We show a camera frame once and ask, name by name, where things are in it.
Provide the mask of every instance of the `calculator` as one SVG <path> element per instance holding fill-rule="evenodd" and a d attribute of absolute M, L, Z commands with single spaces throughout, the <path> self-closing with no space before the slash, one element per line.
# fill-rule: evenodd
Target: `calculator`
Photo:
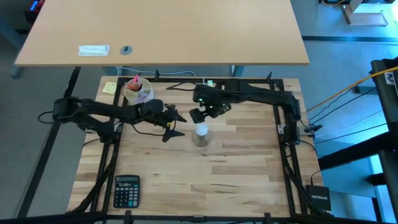
<path fill-rule="evenodd" d="M 140 197 L 138 175 L 118 175 L 114 185 L 114 208 L 137 208 Z"/>

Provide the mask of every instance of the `yellow sticky note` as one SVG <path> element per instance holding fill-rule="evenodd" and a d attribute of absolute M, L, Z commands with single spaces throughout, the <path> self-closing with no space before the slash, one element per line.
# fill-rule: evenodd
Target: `yellow sticky note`
<path fill-rule="evenodd" d="M 102 90 L 103 93 L 114 94 L 116 92 L 116 83 L 113 82 L 106 82 L 104 89 Z"/>

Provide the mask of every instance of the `wood grain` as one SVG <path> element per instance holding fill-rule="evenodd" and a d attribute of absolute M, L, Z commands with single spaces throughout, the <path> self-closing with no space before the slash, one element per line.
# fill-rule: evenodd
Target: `wood grain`
<path fill-rule="evenodd" d="M 80 45 L 109 45 L 105 57 Z M 122 47 L 133 48 L 130 55 Z M 308 65 L 289 0 L 46 0 L 18 66 Z"/>
<path fill-rule="evenodd" d="M 106 82 L 116 79 L 101 79 L 97 101 L 112 103 L 113 95 L 101 90 Z M 299 81 L 284 79 L 284 82 L 286 90 L 293 91 L 303 104 Z M 130 125 L 124 125 L 115 175 L 141 177 L 141 204 L 133 210 L 134 214 L 263 217 L 264 212 L 271 212 L 275 217 L 289 217 L 272 106 L 253 102 L 232 105 L 228 113 L 206 120 L 213 138 L 207 147 L 196 147 L 191 141 L 195 125 L 188 114 L 196 104 L 191 93 L 165 90 L 173 84 L 153 83 L 155 97 L 164 103 L 176 104 L 188 121 L 178 123 L 176 130 L 186 136 L 163 143 L 160 137 L 143 136 L 135 133 Z M 301 107 L 305 120 L 304 108 Z M 147 123 L 140 123 L 136 128 L 162 133 L 159 127 Z M 95 134 L 88 134 L 86 141 L 94 138 L 97 138 Z M 69 210 L 75 208 L 94 185 L 101 153 L 99 142 L 83 148 Z M 297 146 L 297 154 L 304 184 L 308 184 L 310 176 L 319 170 L 317 157 L 306 144 Z M 314 182 L 322 184 L 319 173 L 314 176 Z M 299 212 L 298 194 L 293 188 Z M 112 207 L 113 194 L 110 203 L 109 214 L 124 214 L 124 209 Z"/>

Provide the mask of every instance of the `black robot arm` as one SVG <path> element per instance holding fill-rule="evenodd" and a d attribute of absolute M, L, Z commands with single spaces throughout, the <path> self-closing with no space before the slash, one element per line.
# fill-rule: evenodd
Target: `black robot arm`
<path fill-rule="evenodd" d="M 163 105 L 161 100 L 150 100 L 133 106 L 113 106 L 75 97 L 61 98 L 54 102 L 53 119 L 55 121 L 76 123 L 83 130 L 90 129 L 97 132 L 101 142 L 116 143 L 120 136 L 115 131 L 114 123 L 98 121 L 91 117 L 91 114 L 117 118 L 120 123 L 131 125 L 146 121 L 155 126 L 161 126 L 165 129 L 162 135 L 163 142 L 167 142 L 172 137 L 184 135 L 170 128 L 173 122 L 187 122 L 178 114 L 174 105 Z"/>
<path fill-rule="evenodd" d="M 251 86 L 244 80 L 229 79 L 217 82 L 215 87 L 196 85 L 193 90 L 193 101 L 205 108 L 204 111 L 198 108 L 190 111 L 194 123 L 204 122 L 207 116 L 216 118 L 226 113 L 231 109 L 231 103 L 254 101 L 281 106 L 287 115 L 285 140 L 293 144 L 298 144 L 300 141 L 297 129 L 297 121 L 301 119 L 300 103 L 291 91 L 268 90 Z"/>

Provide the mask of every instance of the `black box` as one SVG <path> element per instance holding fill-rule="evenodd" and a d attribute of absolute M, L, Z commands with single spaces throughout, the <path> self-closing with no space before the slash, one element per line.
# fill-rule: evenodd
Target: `black box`
<path fill-rule="evenodd" d="M 312 202 L 323 211 L 331 211 L 329 188 L 307 185 L 307 192 Z"/>

